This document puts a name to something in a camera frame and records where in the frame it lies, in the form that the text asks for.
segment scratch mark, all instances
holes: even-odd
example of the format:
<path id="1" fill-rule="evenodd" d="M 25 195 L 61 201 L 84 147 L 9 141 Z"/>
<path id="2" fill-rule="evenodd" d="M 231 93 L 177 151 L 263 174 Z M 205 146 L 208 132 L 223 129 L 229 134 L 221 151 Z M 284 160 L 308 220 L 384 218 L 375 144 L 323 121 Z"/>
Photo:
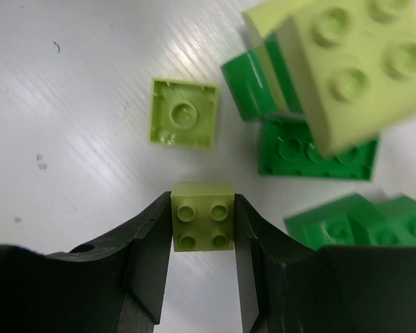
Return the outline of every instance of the scratch mark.
<path id="1" fill-rule="evenodd" d="M 59 44 L 57 44 L 56 42 L 54 42 L 54 44 L 57 46 L 57 48 L 58 48 L 58 53 L 60 53 L 60 45 Z"/>

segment tabletop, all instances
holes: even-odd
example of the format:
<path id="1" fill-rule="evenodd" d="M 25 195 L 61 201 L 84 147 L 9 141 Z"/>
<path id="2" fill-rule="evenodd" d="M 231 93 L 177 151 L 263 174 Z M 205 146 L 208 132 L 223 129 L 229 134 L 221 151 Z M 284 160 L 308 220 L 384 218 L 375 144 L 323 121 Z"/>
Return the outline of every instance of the tabletop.
<path id="1" fill-rule="evenodd" d="M 263 217 L 357 191 L 416 198 L 416 118 L 381 136 L 372 182 L 262 178 L 259 122 L 220 66 L 248 48 L 259 0 L 0 0 L 0 244 L 69 251 L 177 182 L 228 181 Z M 212 151 L 148 143 L 152 77 L 215 83 Z M 241 332 L 234 251 L 171 253 L 158 333 Z"/>

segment building block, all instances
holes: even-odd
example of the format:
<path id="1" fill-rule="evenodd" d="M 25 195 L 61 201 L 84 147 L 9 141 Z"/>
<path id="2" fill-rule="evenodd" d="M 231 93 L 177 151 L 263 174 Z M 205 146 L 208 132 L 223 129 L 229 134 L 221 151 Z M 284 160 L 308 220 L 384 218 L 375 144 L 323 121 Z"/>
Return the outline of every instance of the building block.
<path id="1" fill-rule="evenodd" d="M 416 113 L 416 1 L 316 1 L 268 39 L 279 45 L 321 155 Z"/>
<path id="2" fill-rule="evenodd" d="M 276 111 L 275 102 L 253 50 L 224 64 L 222 72 L 243 120 L 259 119 Z"/>
<path id="3" fill-rule="evenodd" d="M 289 110 L 286 97 L 284 96 L 285 91 L 279 85 L 279 81 L 284 80 L 284 78 L 276 77 L 267 49 L 263 45 L 264 40 L 291 12 L 314 1 L 317 0 L 269 0 L 242 13 L 251 44 L 268 82 L 272 99 L 274 99 L 276 107 L 280 112 L 292 112 L 292 110 Z"/>
<path id="4" fill-rule="evenodd" d="M 352 194 L 285 219 L 285 226 L 292 238 L 313 250 L 325 245 L 354 245 L 347 214 L 371 206 L 361 195 Z"/>
<path id="5" fill-rule="evenodd" d="M 150 142 L 160 146 L 211 149 L 219 89 L 179 80 L 153 79 Z"/>
<path id="6" fill-rule="evenodd" d="M 400 196 L 352 212 L 350 224 L 358 245 L 416 246 L 416 201 Z"/>
<path id="7" fill-rule="evenodd" d="M 299 119 L 266 118 L 258 171 L 261 176 L 299 176 L 369 180 L 378 141 L 354 147 L 333 158 L 318 152 L 308 124 Z"/>
<path id="8" fill-rule="evenodd" d="M 171 207 L 175 252 L 234 248 L 231 184 L 177 184 L 171 193 Z"/>

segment white surface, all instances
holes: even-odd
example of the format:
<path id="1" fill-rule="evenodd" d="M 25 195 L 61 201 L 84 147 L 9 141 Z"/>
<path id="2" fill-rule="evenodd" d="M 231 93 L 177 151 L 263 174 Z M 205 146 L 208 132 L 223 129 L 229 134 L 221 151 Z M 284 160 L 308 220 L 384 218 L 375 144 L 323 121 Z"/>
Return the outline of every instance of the white surface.
<path id="1" fill-rule="evenodd" d="M 71 250 L 185 180 L 233 182 L 280 228 L 351 191 L 416 198 L 416 119 L 383 135 L 374 183 L 257 175 L 259 125 L 219 69 L 257 2 L 0 0 L 0 243 Z M 212 152 L 148 145 L 152 76 L 221 86 Z M 155 332 L 241 332 L 234 252 L 171 253 Z"/>

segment yellow-green brick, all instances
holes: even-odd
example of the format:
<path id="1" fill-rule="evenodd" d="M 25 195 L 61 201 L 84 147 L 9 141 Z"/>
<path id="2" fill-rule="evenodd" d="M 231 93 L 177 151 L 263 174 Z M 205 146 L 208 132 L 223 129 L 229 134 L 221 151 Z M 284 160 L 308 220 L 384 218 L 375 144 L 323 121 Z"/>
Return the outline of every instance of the yellow-green brick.
<path id="1" fill-rule="evenodd" d="M 232 184 L 176 184 L 171 207 L 175 252 L 234 249 Z"/>
<path id="2" fill-rule="evenodd" d="M 415 1 L 321 0 L 275 33 L 323 156 L 416 113 Z"/>
<path id="3" fill-rule="evenodd" d="M 270 56 L 263 45 L 264 40 L 278 27 L 287 16 L 297 9 L 317 0 L 269 0 L 242 13 L 252 46 L 257 54 L 262 72 L 267 80 L 277 109 L 290 111 L 284 93 L 279 85 Z"/>

